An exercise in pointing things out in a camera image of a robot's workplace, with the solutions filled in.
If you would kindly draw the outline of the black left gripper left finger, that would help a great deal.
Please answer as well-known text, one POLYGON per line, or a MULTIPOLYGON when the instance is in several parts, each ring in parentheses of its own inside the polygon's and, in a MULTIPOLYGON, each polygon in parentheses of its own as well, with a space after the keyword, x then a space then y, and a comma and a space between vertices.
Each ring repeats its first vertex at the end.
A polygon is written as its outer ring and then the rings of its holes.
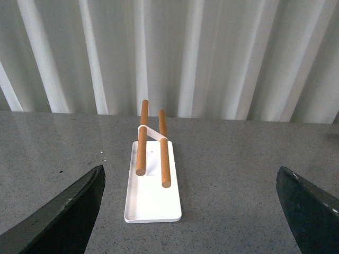
POLYGON ((1 253, 84 253, 105 188, 96 166, 1 235, 1 253))

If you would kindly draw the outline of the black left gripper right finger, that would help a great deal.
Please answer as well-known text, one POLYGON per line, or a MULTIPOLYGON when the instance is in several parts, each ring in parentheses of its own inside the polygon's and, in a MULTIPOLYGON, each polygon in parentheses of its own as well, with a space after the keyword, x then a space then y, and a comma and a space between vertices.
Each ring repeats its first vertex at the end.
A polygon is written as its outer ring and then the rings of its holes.
POLYGON ((284 166, 276 191, 300 251, 338 253, 338 198, 284 166))

